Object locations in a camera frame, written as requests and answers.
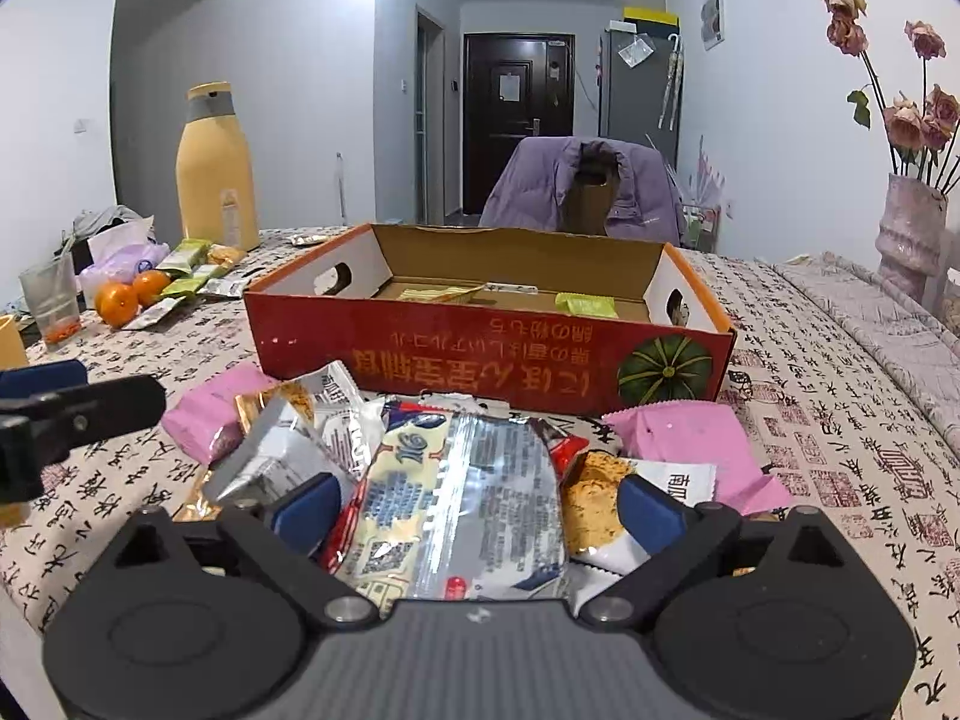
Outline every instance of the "red cardboard box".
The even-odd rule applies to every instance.
[[[397,300],[485,284],[536,291]],[[612,296],[619,319],[565,314],[560,292]],[[260,279],[245,300],[260,363],[277,379],[343,360],[364,389],[470,392],[575,415],[712,400],[736,341],[672,245],[532,230],[365,224]]]

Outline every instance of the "wall picture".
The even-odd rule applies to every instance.
[[[707,0],[700,9],[700,36],[704,48],[712,49],[724,39],[723,0]]]

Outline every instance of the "purple jacket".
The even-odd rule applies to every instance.
[[[601,154],[616,156],[620,173],[607,235],[678,245],[686,224],[659,151],[599,138],[524,138],[493,187],[480,226],[558,229],[581,155]]]

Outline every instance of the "dark brown door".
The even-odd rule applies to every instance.
[[[464,213],[483,213],[514,149],[573,134],[572,35],[464,36]]]

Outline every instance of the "gray gripper base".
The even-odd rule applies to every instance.
[[[574,623],[561,601],[397,604],[328,637],[248,720],[710,720],[637,641]]]

